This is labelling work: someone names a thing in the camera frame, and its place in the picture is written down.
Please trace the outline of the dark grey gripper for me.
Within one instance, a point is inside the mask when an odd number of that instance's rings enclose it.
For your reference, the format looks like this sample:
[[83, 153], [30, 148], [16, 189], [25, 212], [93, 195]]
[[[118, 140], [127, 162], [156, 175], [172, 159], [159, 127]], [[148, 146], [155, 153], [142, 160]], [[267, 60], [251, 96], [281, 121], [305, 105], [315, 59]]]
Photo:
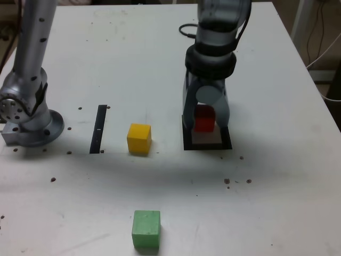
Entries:
[[[208, 86], [198, 89], [198, 81]], [[187, 70], [183, 85], [182, 112], [182, 121], [185, 128], [187, 130], [194, 128], [195, 108], [197, 132], [213, 132], [215, 123], [220, 128], [227, 127], [230, 119], [230, 108], [223, 92], [226, 92], [224, 79], [204, 79]]]

